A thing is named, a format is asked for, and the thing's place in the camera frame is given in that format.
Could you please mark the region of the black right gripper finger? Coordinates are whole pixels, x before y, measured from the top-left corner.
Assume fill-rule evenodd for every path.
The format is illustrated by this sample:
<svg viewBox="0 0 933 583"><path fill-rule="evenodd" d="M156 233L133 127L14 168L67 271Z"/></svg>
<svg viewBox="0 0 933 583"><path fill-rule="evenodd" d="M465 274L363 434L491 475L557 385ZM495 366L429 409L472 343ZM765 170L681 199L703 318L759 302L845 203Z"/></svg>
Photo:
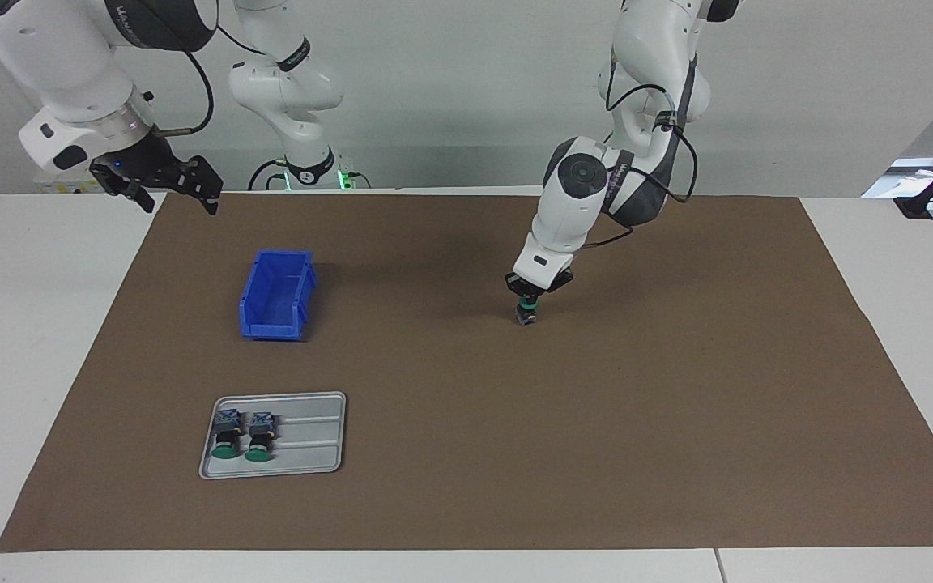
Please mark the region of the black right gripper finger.
<svg viewBox="0 0 933 583"><path fill-rule="evenodd" d="M118 176L108 165L99 162L90 164L90 173L108 196L130 200L136 203L144 213L151 214L155 210L155 199L138 180Z"/></svg>
<svg viewBox="0 0 933 583"><path fill-rule="evenodd" d="M203 156L178 164L177 192L199 202L209 215L217 215L224 187L221 177Z"/></svg>

